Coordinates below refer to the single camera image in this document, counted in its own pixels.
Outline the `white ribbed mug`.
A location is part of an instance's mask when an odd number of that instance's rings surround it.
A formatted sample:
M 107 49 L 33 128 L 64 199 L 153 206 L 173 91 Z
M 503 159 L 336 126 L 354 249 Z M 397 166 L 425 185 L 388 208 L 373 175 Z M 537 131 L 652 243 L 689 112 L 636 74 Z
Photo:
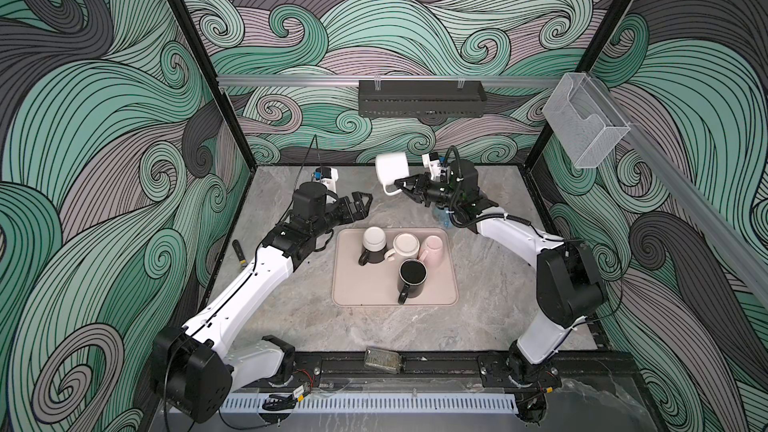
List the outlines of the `white ribbed mug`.
M 393 152 L 380 154 L 375 158 L 375 171 L 379 183 L 385 195 L 395 196 L 400 190 L 389 191 L 396 180 L 404 179 L 410 175 L 408 159 L 405 152 Z

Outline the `blue butterfly mug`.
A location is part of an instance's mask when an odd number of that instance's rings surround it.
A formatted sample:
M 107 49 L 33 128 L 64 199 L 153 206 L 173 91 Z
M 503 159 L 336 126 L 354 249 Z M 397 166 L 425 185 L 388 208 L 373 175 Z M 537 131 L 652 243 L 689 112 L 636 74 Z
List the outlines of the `blue butterfly mug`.
M 450 219 L 451 214 L 447 210 L 441 208 L 433 208 L 432 216 L 441 228 L 450 229 L 453 227 Z

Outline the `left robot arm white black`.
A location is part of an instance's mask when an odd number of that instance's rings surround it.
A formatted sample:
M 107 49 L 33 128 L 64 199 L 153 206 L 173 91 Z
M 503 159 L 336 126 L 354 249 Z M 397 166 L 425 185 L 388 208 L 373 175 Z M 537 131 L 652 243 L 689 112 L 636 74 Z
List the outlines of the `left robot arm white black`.
M 156 335 L 150 387 L 163 409 L 174 407 L 204 423 L 240 388 L 260 380 L 276 386 L 290 382 L 291 344 L 268 335 L 238 351 L 232 345 L 266 298 L 318 251 L 318 239 L 367 218 L 372 201 L 371 194 L 360 191 L 340 197 L 321 182 L 295 189 L 290 207 L 240 275 L 183 325 L 167 326 Z

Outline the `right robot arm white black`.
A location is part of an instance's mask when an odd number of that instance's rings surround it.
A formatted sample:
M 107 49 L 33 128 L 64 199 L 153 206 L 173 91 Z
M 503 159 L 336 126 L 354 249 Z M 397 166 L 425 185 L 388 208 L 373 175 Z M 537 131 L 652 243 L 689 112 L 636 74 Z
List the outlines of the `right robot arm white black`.
M 446 211 L 455 228 L 497 242 L 534 269 L 538 311 L 510 346 L 507 359 L 512 379 L 528 382 L 570 333 L 607 301 L 592 249 L 583 240 L 548 234 L 505 211 L 482 192 L 479 174 L 468 160 L 437 160 L 427 168 L 411 175 L 406 165 L 397 166 L 392 178 L 380 182 L 386 194 L 402 193 L 416 203 Z

